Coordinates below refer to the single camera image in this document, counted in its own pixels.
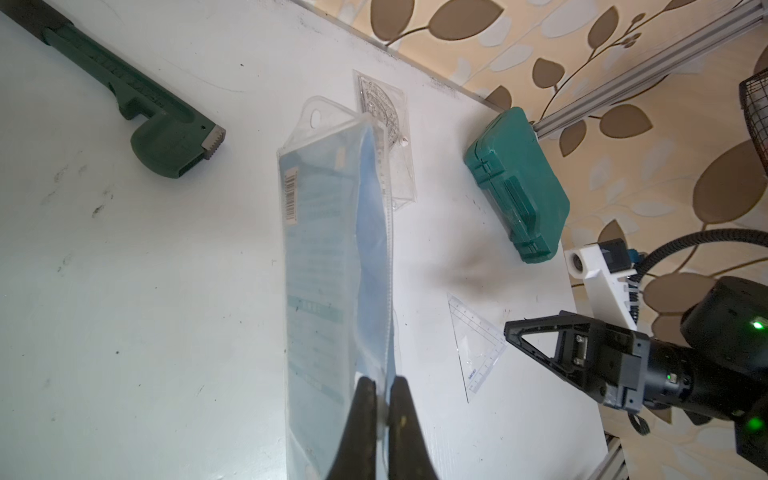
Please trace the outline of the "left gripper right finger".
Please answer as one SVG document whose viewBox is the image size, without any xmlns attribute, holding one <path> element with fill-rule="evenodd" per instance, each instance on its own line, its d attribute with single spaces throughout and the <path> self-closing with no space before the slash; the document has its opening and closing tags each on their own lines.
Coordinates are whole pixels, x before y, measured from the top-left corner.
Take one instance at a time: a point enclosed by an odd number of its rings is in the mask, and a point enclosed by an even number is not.
<svg viewBox="0 0 768 480">
<path fill-rule="evenodd" d="M 388 478 L 437 480 L 407 380 L 394 379 L 388 409 Z"/>
</svg>

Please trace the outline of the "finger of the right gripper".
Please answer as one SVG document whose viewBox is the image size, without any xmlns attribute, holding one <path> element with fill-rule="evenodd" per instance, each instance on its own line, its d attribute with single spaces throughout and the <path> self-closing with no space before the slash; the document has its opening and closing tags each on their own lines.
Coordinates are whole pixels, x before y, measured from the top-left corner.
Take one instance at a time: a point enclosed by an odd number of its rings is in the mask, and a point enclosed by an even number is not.
<svg viewBox="0 0 768 480">
<path fill-rule="evenodd" d="M 562 362 L 554 357 L 549 357 L 533 344 L 523 338 L 522 335 L 508 334 L 506 340 L 532 360 L 536 361 L 559 379 L 571 386 L 583 390 L 583 370 L 573 363 Z"/>
<path fill-rule="evenodd" d="M 562 310 L 556 315 L 508 321 L 504 325 L 503 332 L 506 339 L 512 339 L 513 337 L 559 331 L 578 325 L 589 325 L 593 321 L 594 319 L 591 317 Z"/>
</svg>

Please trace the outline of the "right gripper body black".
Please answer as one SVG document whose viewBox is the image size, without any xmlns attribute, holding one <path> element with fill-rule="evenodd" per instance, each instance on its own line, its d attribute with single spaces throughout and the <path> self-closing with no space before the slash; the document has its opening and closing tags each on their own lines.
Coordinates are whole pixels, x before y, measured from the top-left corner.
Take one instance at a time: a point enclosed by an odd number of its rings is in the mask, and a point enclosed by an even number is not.
<svg viewBox="0 0 768 480">
<path fill-rule="evenodd" d="M 557 363 L 563 378 L 596 402 L 631 413 L 642 409 L 650 338 L 611 326 L 578 326 L 561 332 Z"/>
</svg>

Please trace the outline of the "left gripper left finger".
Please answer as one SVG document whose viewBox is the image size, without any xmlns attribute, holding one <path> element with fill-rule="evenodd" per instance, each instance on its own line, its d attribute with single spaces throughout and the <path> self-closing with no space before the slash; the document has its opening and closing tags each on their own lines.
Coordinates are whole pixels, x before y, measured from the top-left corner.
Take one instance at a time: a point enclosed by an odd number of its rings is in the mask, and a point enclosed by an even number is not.
<svg viewBox="0 0 768 480">
<path fill-rule="evenodd" d="M 377 428 L 376 384 L 368 377 L 361 377 L 328 480 L 376 478 Z"/>
</svg>

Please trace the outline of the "clear triangle ruler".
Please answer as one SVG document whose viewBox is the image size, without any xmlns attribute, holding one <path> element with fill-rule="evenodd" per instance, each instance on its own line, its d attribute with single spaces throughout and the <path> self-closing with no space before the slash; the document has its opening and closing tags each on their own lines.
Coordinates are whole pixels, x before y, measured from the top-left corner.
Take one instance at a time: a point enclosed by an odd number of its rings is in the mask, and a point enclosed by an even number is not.
<svg viewBox="0 0 768 480">
<path fill-rule="evenodd" d="M 458 297 L 448 294 L 448 308 L 466 401 L 470 403 L 506 350 L 503 333 Z"/>
</svg>

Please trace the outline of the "blue ruler set pouch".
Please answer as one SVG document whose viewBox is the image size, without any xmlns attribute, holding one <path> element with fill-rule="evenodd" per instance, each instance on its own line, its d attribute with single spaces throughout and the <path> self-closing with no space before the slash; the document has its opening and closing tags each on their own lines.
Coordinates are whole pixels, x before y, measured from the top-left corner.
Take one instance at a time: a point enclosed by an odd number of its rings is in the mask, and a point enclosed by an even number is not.
<svg viewBox="0 0 768 480">
<path fill-rule="evenodd" d="M 278 151 L 285 255 L 287 475 L 320 479 L 362 378 L 394 379 L 386 128 L 315 96 Z"/>
</svg>

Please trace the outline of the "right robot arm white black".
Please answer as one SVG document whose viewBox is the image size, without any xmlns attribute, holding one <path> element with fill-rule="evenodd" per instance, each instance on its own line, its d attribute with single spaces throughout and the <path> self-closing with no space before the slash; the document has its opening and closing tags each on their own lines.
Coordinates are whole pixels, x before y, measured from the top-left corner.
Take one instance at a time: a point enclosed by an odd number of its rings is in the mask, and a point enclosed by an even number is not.
<svg viewBox="0 0 768 480">
<path fill-rule="evenodd" d="M 607 407 L 678 407 L 730 420 L 737 453 L 767 468 L 767 288 L 727 276 L 683 315 L 679 346 L 562 311 L 509 321 L 508 343 Z"/>
</svg>

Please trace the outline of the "green plastic tool case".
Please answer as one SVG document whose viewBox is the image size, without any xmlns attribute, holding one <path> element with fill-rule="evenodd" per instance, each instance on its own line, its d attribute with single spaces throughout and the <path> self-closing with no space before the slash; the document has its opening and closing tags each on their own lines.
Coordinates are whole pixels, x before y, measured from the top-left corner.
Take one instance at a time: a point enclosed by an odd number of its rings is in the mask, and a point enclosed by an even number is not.
<svg viewBox="0 0 768 480">
<path fill-rule="evenodd" d="M 464 164 L 521 260 L 537 264 L 552 259 L 570 201 L 525 112 L 512 107 L 499 114 L 468 147 Z"/>
</svg>

